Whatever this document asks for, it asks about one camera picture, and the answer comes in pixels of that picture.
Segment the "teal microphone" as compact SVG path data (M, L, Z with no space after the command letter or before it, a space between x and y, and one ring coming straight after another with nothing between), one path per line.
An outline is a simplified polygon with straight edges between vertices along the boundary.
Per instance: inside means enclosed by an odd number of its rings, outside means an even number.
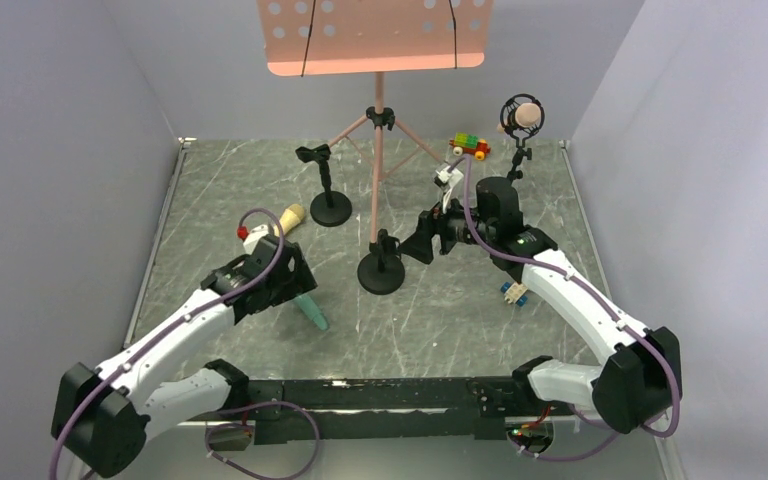
M317 326L319 330L327 331L329 329L327 316L309 294L297 296L293 299L293 303Z

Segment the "black round-base mic stand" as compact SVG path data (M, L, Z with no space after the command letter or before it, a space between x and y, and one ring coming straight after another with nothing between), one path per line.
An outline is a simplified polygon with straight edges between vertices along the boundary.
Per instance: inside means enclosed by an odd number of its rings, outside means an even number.
M346 195L332 189L329 145L322 144L313 149L300 146L295 150L295 154L302 163L315 163L320 175L323 191L311 201L310 217L323 227L344 224L352 214L352 203Z
M405 268L399 252L400 241L380 229L369 253L357 267L360 286L374 295L389 295L398 290L405 280Z

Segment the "black tripod microphone stand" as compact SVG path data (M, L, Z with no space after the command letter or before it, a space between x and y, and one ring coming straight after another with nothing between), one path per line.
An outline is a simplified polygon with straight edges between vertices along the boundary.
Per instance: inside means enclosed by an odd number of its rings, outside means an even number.
M530 147L526 146L526 141L536 136L545 123L545 110L543 105L535 96L531 94L521 93L514 95L504 103L502 108L505 106L520 105L524 103L537 103L540 105L543 110L543 122L540 129L533 128L526 130L513 130L511 127L509 127L505 132L503 132L515 142L515 152L511 160L511 168L506 174L506 178L510 183L513 183L514 181L523 177L521 165L525 160L532 159L532 151Z

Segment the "pink microphone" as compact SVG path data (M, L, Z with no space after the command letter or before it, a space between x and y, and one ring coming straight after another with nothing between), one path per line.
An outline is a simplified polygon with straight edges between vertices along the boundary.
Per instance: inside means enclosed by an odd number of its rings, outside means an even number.
M542 122L543 110L537 103L510 105L502 108L497 131L503 133L509 127L513 130L540 129Z

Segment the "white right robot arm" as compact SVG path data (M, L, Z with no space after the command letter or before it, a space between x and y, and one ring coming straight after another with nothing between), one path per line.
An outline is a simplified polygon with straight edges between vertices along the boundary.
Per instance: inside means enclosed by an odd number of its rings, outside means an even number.
M525 395L541 403L566 403L596 412L612 430L627 434L648 428L667 410L679 412L682 397L678 338L668 328L651 329L616 306L569 261L544 231L525 223L519 196L503 177L476 187L477 204L453 196L460 173L439 173L438 202L421 212L415 232L400 251L424 264L456 244L478 245L512 279L509 303L537 294L570 325L595 355L595 366L550 356L518 367L512 377ZM434 250L438 240L440 248Z

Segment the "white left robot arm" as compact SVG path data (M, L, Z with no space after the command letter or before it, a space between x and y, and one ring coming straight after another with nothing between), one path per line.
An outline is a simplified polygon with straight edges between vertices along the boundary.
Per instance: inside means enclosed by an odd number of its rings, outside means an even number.
M249 378L227 361L210 361L179 381L171 376L203 344L245 317L316 286L301 247L267 233L251 252L211 271L173 315L142 339L96 367L76 363L58 387L50 478L57 476L64 449L100 477L111 478L150 440L179 423L249 405Z

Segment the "pink music stand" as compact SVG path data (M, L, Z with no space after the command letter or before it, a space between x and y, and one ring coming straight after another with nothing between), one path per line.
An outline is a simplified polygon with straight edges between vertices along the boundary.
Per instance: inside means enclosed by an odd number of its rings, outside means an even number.
M268 70L279 77L370 73L372 113L329 140L334 147L366 123L373 126L368 245L376 241L379 189L390 175L384 163L386 132L398 129L418 151L431 149L385 103L391 72L475 68L485 59L492 0L474 1L259 1Z

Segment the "yellow microphone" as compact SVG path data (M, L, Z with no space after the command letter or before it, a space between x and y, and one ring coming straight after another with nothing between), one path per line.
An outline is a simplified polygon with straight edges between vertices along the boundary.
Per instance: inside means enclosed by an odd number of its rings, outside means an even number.
M306 217L306 210L300 204L291 204L285 208L279 217L279 228L284 234L288 234L298 227Z

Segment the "colourful toy block train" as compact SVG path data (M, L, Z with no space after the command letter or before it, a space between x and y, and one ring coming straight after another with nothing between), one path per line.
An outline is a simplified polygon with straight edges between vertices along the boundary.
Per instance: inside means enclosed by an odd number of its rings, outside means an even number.
M492 152L491 146L484 138L466 133L456 133L449 140L449 146L455 156L471 155L477 161L484 161Z

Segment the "white blue toy block car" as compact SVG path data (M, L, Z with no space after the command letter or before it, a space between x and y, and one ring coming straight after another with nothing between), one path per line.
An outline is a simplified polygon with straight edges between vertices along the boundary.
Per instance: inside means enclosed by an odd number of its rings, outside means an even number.
M522 307L528 301L528 287L518 282L506 282L500 287L504 300L508 304Z

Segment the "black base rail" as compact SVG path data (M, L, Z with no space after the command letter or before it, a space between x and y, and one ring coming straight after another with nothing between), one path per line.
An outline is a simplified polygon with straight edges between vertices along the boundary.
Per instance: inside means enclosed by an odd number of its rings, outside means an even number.
M574 417L558 401L529 397L509 376L252 380L249 397L257 445L315 437L504 440L524 423L555 427Z

